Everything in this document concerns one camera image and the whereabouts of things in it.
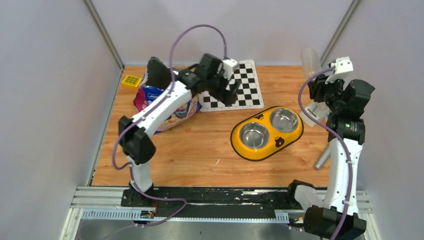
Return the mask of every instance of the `wooden table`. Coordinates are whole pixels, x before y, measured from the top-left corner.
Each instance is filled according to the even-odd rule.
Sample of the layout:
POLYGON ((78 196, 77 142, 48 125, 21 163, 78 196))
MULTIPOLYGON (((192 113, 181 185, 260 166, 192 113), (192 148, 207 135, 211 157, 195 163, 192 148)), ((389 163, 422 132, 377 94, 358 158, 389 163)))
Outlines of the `wooden table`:
MULTIPOLYGON (((141 77, 145 69, 127 66, 122 78, 141 77)), ((152 137, 156 154, 151 160, 151 178, 155 186, 285 187, 293 179, 315 186, 328 185, 330 162, 319 171, 313 169, 327 145, 328 134, 319 126, 305 125, 301 139, 263 161, 247 161, 234 152, 230 133, 240 121, 272 106, 286 106, 300 112, 297 95, 305 81, 300 66, 257 66, 256 71, 264 108, 198 112, 184 123, 152 137)), ((310 102, 308 94, 306 89, 302 96, 304 105, 310 102)), ((138 112, 133 105, 134 96, 134 90, 119 87, 92 186, 129 183, 129 169, 115 170, 111 155, 118 137, 118 120, 138 112)), ((126 162, 121 147, 116 158, 119 166, 126 162)))

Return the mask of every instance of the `metal bowl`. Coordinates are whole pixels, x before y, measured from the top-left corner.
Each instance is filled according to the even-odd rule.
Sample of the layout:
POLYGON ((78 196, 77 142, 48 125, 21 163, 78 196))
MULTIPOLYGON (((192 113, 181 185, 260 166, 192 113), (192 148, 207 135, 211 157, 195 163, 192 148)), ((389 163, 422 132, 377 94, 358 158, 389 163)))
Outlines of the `metal bowl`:
POLYGON ((277 108, 272 111, 271 125, 282 133, 291 133, 299 126, 298 116, 287 108, 277 108))
POLYGON ((240 139, 250 149, 261 149, 270 141, 270 132, 260 123, 249 122, 241 127, 240 139))

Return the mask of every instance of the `checkerboard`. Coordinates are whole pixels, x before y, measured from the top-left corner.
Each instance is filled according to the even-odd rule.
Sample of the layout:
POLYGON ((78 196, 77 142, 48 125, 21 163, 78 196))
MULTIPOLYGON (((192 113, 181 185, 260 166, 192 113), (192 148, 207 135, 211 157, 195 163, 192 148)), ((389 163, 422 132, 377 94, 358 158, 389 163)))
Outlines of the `checkerboard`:
POLYGON ((199 95, 199 101, 202 105, 201 112, 261 109, 264 107, 255 62, 253 60, 244 60, 240 61, 239 65, 239 69, 234 71, 226 87, 229 90, 236 80, 241 80, 240 87, 237 90, 237 101, 231 106, 225 106, 222 102, 210 96, 208 92, 202 92, 199 95))

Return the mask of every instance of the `purple cable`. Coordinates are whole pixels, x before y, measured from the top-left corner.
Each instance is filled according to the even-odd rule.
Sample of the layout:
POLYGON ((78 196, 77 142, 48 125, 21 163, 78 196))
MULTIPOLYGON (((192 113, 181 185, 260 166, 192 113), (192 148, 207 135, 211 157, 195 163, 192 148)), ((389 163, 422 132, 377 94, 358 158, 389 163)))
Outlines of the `purple cable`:
MULTIPOLYGON (((347 192, 346 192, 346 199, 345 201, 348 202, 349 199, 351 198, 351 193, 352 193, 352 184, 353 184, 353 175, 354 175, 354 169, 352 167, 352 159, 351 159, 351 155, 349 154, 349 150, 348 150, 348 146, 346 146, 346 143, 343 141, 343 138, 340 137, 340 135, 337 134, 337 132, 333 131, 331 128, 327 127, 326 125, 322 124, 321 122, 313 119, 305 110, 304 106, 302 105, 302 93, 305 89, 305 87, 308 85, 309 82, 311 82, 312 80, 316 79, 319 75, 324 74, 326 72, 330 72, 332 70, 334 70, 335 67, 331 67, 325 70, 322 70, 318 73, 316 73, 315 75, 311 76, 308 80, 306 80, 306 82, 302 85, 302 87, 300 88, 299 91, 299 95, 297 96, 297 101, 299 103, 300 109, 302 110, 302 112, 309 118, 311 119, 314 123, 316 123, 317 125, 323 127, 325 130, 327 130, 329 133, 333 134, 341 143, 341 145, 343 146, 344 149, 344 153, 346 155, 347 158, 347 165, 348 165, 348 171, 349 171, 349 179, 348 179, 348 184, 347 184, 347 192)), ((348 207, 349 204, 345 203, 344 204, 344 208, 343 208, 343 213, 341 214, 341 219, 340 222, 338 223, 335 231, 333 232, 333 234, 331 235, 330 240, 335 240, 337 235, 340 232, 340 229, 343 226, 343 223, 345 222, 346 219, 346 215, 348 214, 348 207)))
MULTIPOLYGON (((169 54, 169 71, 171 74, 171 84, 170 84, 170 88, 168 91, 168 94, 172 93, 172 91, 174 90, 175 87, 175 75, 174 75, 174 70, 173 70, 173 63, 172 63, 172 58, 174 55, 174 50, 178 44, 178 42, 184 37, 184 35, 186 35, 188 32, 190 32, 193 29, 196 28, 201 28, 201 27, 205 27, 205 28, 211 28, 214 29, 215 31, 217 31, 219 33, 219 35, 221 35, 223 43, 224 43, 224 58, 227 57, 227 41, 225 40, 224 34, 216 27, 209 25, 209 24, 199 24, 199 25, 194 25, 190 28, 188 28, 187 30, 185 30, 183 33, 181 33, 181 35, 175 40, 175 42, 172 45, 171 48, 171 52, 169 54)), ((125 128, 121 134, 118 136, 115 144, 113 145, 113 150, 112 150, 112 165, 116 170, 122 170, 124 169, 126 166, 128 166, 130 164, 130 162, 125 163, 123 166, 118 166, 116 163, 116 153, 117 153, 117 149, 118 149, 118 145, 119 142, 121 141, 121 139, 123 138, 123 136, 130 130, 132 129, 135 125, 137 125, 139 122, 142 121, 143 117, 147 117, 149 114, 151 114, 156 108, 159 107, 159 105, 161 105, 167 98, 164 97, 162 98, 159 102, 155 103, 156 101, 154 101, 153 103, 155 103, 155 105, 149 110, 147 111, 142 117, 140 117, 139 119, 137 119, 135 122, 133 122, 131 125, 129 125, 127 128, 125 128)))

